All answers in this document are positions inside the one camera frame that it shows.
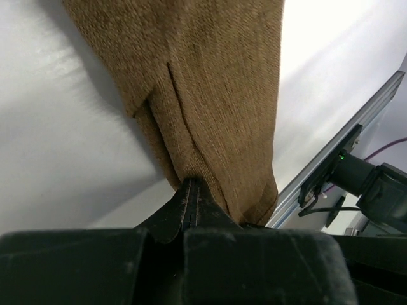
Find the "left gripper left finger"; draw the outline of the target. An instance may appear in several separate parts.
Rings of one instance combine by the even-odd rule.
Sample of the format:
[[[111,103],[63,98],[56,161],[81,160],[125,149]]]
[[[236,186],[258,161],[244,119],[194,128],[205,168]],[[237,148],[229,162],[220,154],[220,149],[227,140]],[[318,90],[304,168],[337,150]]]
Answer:
[[[2,304],[180,304],[193,181],[130,229],[1,237]]]

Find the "brown cloth napkin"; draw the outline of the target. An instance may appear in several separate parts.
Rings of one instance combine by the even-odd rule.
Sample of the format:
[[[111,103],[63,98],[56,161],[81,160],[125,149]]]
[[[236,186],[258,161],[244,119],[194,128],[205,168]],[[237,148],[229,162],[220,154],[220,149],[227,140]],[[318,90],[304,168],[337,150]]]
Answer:
[[[173,187],[208,183],[238,223],[277,206],[283,1],[64,1]]]

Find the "aluminium front rail frame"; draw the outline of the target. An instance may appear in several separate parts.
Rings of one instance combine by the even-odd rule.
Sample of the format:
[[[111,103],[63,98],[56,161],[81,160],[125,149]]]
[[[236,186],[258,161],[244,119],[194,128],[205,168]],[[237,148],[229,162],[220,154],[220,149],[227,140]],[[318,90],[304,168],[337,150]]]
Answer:
[[[294,228],[321,230],[327,212],[299,216],[311,203],[314,208],[328,208],[341,197],[339,188],[328,186],[333,168],[345,154],[360,154],[365,147],[365,135],[394,98],[405,73],[396,71],[387,82],[363,105],[349,122],[279,194],[278,206],[266,224],[274,229]]]

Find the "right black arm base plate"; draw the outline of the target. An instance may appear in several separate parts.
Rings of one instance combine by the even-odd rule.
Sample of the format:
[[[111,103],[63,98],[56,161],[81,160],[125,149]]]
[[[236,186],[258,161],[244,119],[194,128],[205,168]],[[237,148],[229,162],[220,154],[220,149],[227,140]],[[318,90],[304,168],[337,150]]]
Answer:
[[[329,180],[341,156],[350,153],[362,132],[362,125],[356,124],[351,131],[344,136],[342,140],[333,146],[332,150],[322,159],[319,165],[314,169],[308,178],[301,185],[298,203],[301,208],[305,208],[309,203],[315,201],[321,193],[322,187]]]

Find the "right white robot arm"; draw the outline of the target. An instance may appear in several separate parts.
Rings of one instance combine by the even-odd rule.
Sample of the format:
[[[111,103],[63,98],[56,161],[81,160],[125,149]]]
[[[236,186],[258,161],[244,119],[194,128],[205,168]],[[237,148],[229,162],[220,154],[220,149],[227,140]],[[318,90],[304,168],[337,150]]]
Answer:
[[[406,173],[382,163],[372,165],[341,154],[330,183],[359,198],[356,206],[375,224],[406,233]]]

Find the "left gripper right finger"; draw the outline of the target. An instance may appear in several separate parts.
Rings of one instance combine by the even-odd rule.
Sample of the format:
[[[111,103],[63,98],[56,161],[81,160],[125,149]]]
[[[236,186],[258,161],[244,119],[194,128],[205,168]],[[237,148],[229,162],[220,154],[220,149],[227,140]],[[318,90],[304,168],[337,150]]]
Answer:
[[[335,239],[237,226],[205,183],[183,182],[184,304],[357,304]]]

